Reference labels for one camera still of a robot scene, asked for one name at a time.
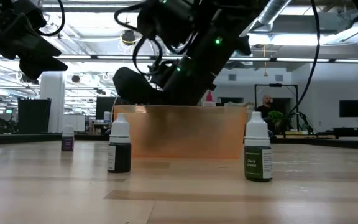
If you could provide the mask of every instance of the person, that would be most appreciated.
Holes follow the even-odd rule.
[[[262,114],[262,118],[268,118],[269,112],[273,111],[272,110],[272,97],[269,95],[264,95],[263,105],[258,106],[258,108],[256,108],[256,111],[259,111]]]

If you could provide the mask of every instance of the white pillar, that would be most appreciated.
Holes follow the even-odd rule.
[[[65,104],[66,75],[63,72],[43,72],[41,76],[40,99],[50,98],[49,128],[50,133],[63,131],[63,114]]]

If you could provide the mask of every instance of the green label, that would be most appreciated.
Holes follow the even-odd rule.
[[[270,147],[246,146],[244,153],[246,176],[260,179],[272,178],[272,150]]]

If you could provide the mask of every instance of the light wood grain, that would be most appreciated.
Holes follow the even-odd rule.
[[[358,223],[358,150],[273,145],[273,181],[242,159],[133,159],[107,173],[107,143],[0,146],[0,223]]]

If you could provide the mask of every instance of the white bottle cap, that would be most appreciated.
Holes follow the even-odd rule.
[[[252,112],[251,120],[247,123],[246,139],[270,139],[267,123],[260,112]]]
[[[66,126],[63,128],[63,133],[64,133],[64,134],[74,134],[74,126],[72,126],[72,125],[66,125]]]
[[[118,113],[117,119],[112,123],[110,137],[129,137],[129,123],[124,113]]]

